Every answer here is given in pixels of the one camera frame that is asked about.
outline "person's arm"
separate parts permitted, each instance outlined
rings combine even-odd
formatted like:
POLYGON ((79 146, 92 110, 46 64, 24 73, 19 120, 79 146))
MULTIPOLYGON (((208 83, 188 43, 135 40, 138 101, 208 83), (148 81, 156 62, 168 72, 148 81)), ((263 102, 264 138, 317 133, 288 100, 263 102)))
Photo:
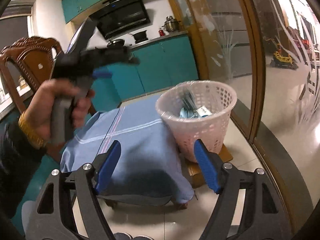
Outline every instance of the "person's arm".
MULTIPOLYGON (((55 97, 75 96, 79 91, 79 88, 66 79, 43 82, 23 115, 32 133, 44 141, 49 141, 50 118, 55 97)), ((94 92, 90 90, 87 98, 78 100, 72 112, 75 128, 84 124, 91 105, 90 97, 93 96, 94 92)), ((17 206, 46 153, 44 147, 37 147, 22 130, 16 121, 7 124, 4 131, 0 132, 0 210, 9 218, 15 215, 17 206)))

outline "countertop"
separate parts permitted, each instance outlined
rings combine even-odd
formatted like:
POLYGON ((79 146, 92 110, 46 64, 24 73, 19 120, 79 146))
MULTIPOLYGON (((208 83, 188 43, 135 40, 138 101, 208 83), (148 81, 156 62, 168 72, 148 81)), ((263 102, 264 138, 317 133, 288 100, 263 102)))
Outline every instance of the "countertop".
POLYGON ((129 48, 130 49, 135 49, 135 48, 138 48, 140 46, 144 46, 144 45, 156 42, 156 41, 165 40, 165 39, 168 39, 168 38, 171 38, 171 37, 175 37, 175 36, 179 36, 179 35, 183 35, 183 34, 187 34, 187 33, 188 33, 188 31, 170 33, 170 34, 168 34, 166 36, 161 36, 161 37, 158 37, 158 38, 155 38, 155 39, 152 39, 152 40, 143 41, 143 42, 140 42, 138 44, 129 46, 129 48))

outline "white label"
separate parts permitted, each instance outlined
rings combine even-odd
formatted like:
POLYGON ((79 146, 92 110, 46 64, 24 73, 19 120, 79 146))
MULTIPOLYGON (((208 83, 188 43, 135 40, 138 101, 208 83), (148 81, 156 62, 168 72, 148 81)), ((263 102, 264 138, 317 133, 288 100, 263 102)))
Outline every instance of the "white label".
POLYGON ((199 109, 197 109, 197 113, 201 117, 212 115, 212 113, 205 106, 201 106, 199 109))

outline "shoe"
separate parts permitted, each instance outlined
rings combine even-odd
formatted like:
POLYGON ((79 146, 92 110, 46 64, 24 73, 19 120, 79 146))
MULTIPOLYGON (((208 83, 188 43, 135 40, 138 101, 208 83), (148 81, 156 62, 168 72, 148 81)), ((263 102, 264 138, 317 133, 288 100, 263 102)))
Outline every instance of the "shoe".
POLYGON ((150 236, 136 236, 133 240, 154 240, 150 236))
POLYGON ((116 240, 132 240, 132 236, 127 233, 115 233, 113 236, 116 240))

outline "person's thumb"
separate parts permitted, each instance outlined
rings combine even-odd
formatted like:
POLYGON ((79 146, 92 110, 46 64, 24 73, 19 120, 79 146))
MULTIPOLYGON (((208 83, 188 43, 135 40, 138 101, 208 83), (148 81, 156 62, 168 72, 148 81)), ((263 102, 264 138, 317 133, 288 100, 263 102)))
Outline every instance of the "person's thumb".
POLYGON ((71 96, 74 97, 80 92, 80 88, 74 86, 70 80, 50 79, 43 83, 42 88, 52 93, 53 96, 71 96))

